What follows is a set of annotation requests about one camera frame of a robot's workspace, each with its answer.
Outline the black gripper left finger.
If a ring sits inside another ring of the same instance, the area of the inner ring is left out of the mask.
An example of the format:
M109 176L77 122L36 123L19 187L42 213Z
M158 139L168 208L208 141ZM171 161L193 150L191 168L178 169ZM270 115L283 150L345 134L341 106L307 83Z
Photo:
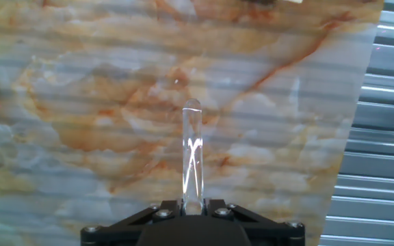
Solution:
M86 226L80 231L80 246L137 245L145 229L155 223L180 217L181 206L181 200L166 200L109 226Z

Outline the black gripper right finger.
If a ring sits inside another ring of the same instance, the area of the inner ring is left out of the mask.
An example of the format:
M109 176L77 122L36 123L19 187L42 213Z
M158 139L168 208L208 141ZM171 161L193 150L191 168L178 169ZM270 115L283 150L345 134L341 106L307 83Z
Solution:
M240 205L204 199L205 214L237 226L250 245L305 246L306 229L301 222L275 222Z

